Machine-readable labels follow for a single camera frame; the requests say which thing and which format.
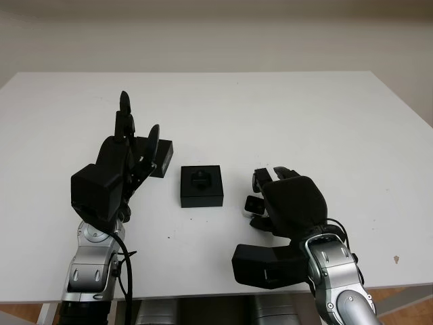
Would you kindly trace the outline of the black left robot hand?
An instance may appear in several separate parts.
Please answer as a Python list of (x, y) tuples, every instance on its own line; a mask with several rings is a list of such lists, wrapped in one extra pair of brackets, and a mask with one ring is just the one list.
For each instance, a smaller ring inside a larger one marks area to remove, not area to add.
[(160, 139), (160, 126), (154, 125), (149, 135), (135, 136), (135, 122), (126, 91), (120, 94), (116, 111), (114, 135), (106, 138), (96, 160), (97, 165), (107, 166), (122, 178), (120, 205), (116, 213), (122, 222), (131, 218), (129, 200), (138, 187), (156, 170), (156, 153)]

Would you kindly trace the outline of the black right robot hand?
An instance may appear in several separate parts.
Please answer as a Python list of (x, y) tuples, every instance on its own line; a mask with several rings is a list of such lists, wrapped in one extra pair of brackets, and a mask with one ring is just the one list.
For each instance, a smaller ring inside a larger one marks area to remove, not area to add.
[(245, 210), (250, 225), (275, 236), (294, 240), (327, 223), (327, 204), (314, 181), (286, 167), (275, 167), (272, 180), (266, 168), (256, 169), (252, 189), (262, 196), (248, 196)]

